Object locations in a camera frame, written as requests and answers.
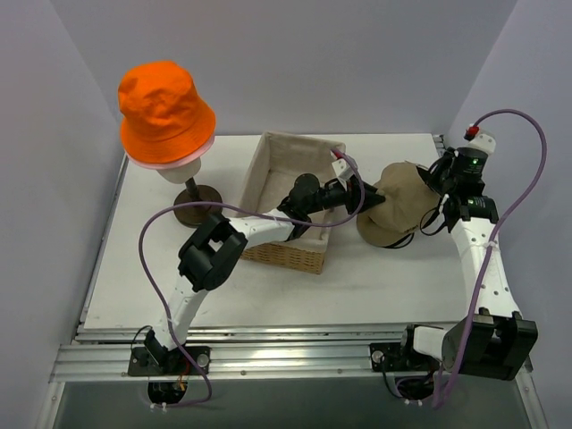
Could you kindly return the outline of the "beige cap with R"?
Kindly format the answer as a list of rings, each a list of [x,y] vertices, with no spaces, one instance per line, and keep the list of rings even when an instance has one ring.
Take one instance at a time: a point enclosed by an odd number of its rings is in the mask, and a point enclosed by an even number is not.
[[[357,231],[369,245],[386,248],[419,229],[438,206],[440,196],[428,188],[419,164],[393,163],[386,166],[374,185],[385,201],[357,216]]]

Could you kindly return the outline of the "black cap with R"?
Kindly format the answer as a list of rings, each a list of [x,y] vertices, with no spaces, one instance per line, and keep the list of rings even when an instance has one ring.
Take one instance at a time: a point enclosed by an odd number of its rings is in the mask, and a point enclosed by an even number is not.
[[[406,247],[414,238],[415,234],[410,233],[407,236],[403,237],[402,239],[392,243],[389,246],[386,246],[387,249],[400,249]]]

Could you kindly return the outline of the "pink hat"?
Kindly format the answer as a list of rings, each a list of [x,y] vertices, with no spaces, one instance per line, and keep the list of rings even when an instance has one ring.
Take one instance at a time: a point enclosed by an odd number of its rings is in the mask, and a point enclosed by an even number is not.
[[[173,169],[173,168],[178,168],[178,167],[182,167],[183,165],[189,164],[193,161],[198,160],[201,156],[203,156],[211,147],[212,145],[215,143],[215,135],[212,134],[210,136],[210,138],[201,146],[199,147],[197,150],[193,151],[190,155],[188,156],[184,156],[181,159],[178,159],[176,161],[170,162],[170,163],[163,163],[163,164],[150,164],[150,163],[143,163],[141,161],[136,160],[134,157],[132,157],[131,155],[127,154],[127,158],[133,162],[135,165],[145,168],[145,169],[149,169],[149,170],[168,170],[168,169]]]

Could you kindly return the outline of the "orange hat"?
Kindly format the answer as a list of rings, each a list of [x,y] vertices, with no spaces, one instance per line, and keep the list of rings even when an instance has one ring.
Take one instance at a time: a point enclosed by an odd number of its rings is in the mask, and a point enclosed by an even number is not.
[[[215,134],[216,116],[191,74],[170,60],[126,72],[117,89],[126,154],[163,164],[190,155]]]

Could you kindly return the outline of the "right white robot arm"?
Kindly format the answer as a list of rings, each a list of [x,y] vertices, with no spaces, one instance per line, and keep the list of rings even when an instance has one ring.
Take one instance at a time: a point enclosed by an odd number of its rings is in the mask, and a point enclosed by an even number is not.
[[[523,318],[504,272],[495,202],[485,196],[483,170],[489,153],[469,145],[448,149],[428,172],[425,184],[439,197],[442,228],[458,251],[467,287],[467,315],[449,330],[411,324],[396,348],[406,368],[427,359],[448,371],[509,381],[536,343],[535,322]]]

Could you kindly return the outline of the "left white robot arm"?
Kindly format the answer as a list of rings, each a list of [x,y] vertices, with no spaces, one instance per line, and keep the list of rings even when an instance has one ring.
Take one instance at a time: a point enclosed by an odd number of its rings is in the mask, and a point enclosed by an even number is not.
[[[171,374],[181,362],[178,348],[185,343],[187,331],[206,294],[220,287],[231,275],[247,249],[272,242],[300,238],[314,226],[310,215],[339,206],[350,217],[380,205],[385,197],[353,174],[347,179],[332,179],[321,185],[311,173],[300,175],[289,194],[272,211],[255,214],[244,209],[238,218],[220,213],[209,215],[181,246],[177,285],[169,299],[160,291],[148,269],[139,242],[139,258],[163,307],[164,315],[148,331],[144,344],[148,364],[159,374]]]

